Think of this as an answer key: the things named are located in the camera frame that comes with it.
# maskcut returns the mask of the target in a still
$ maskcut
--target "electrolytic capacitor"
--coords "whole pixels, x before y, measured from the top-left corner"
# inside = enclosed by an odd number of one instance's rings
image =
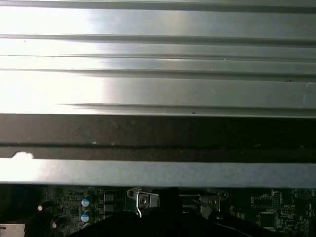
[[[87,227],[89,227],[89,226],[91,226],[90,223],[85,223],[85,225],[83,226],[83,228],[87,228]]]
[[[50,208],[54,205],[54,203],[52,201],[45,201],[43,203],[41,203],[40,205],[38,205],[38,211],[44,211],[47,208]]]
[[[91,201],[92,201],[91,195],[87,195],[82,199],[81,205],[83,207],[88,207],[89,205],[91,205]]]
[[[82,222],[88,222],[92,217],[91,211],[87,210],[81,215]]]
[[[56,229],[56,228],[60,227],[63,223],[65,223],[65,221],[66,221],[66,218],[63,216],[55,217],[52,220],[51,227],[53,229]]]

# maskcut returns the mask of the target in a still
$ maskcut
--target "microchip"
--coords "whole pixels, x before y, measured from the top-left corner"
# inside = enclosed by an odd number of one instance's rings
[[[58,187],[58,188],[56,188],[55,189],[55,194],[58,196],[58,195],[62,195],[63,194],[63,188],[60,188],[60,187]]]
[[[73,216],[78,216],[79,215],[79,209],[77,209],[77,208],[71,208],[71,214],[73,215]]]
[[[114,194],[105,194],[105,201],[114,201]]]
[[[276,214],[273,212],[260,213],[260,226],[263,228],[274,228],[276,224]]]
[[[292,205],[294,202],[291,190],[282,191],[282,204],[283,206]]]
[[[105,211],[111,212],[114,211],[114,205],[105,205]]]

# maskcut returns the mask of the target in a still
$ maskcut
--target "metal bracket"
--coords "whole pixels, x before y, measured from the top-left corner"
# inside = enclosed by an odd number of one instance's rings
[[[159,207],[159,196],[154,188],[135,187],[127,191],[127,196],[136,201],[136,211],[141,217],[145,209]],[[221,202],[229,197],[228,192],[212,188],[180,189],[184,209],[193,209],[207,218],[213,210],[220,211]]]

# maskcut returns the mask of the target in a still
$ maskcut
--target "screw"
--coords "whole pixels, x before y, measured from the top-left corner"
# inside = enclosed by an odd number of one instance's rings
[[[128,195],[130,195],[131,197],[135,195],[134,191],[129,191]]]
[[[147,203],[147,198],[146,198],[146,197],[141,197],[141,198],[139,199],[139,202],[140,202],[141,204],[145,205],[145,204]]]
[[[209,201],[209,203],[215,205],[217,203],[217,201],[216,200],[211,200],[211,201]]]

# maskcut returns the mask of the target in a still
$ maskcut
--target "capacitor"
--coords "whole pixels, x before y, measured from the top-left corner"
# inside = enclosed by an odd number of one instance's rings
[[[85,211],[82,215],[81,215],[81,220],[82,222],[88,222],[90,219],[91,219],[91,211],[90,210],[87,210]]]
[[[40,205],[38,205],[38,211],[43,211],[47,208],[52,207],[53,205],[54,205],[54,203],[52,201],[47,200],[47,201],[41,203]]]
[[[52,223],[51,223],[51,227],[53,229],[56,229],[56,228],[60,227],[63,223],[65,223],[65,221],[66,221],[66,218],[63,216],[54,217],[52,220]]]
[[[89,227],[89,226],[91,226],[90,223],[85,223],[85,225],[83,226],[83,228],[87,228],[87,227]]]
[[[91,204],[91,201],[92,201],[91,195],[87,195],[82,199],[81,205],[83,207],[88,207]]]

